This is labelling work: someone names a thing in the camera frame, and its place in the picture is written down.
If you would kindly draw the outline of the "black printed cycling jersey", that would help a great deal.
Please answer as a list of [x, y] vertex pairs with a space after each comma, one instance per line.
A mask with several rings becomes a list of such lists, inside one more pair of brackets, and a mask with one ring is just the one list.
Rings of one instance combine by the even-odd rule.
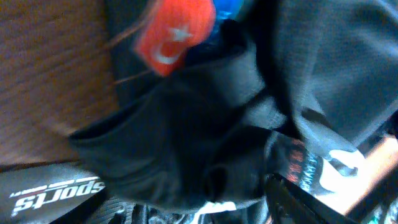
[[396, 1], [2, 1], [2, 223], [396, 223]]

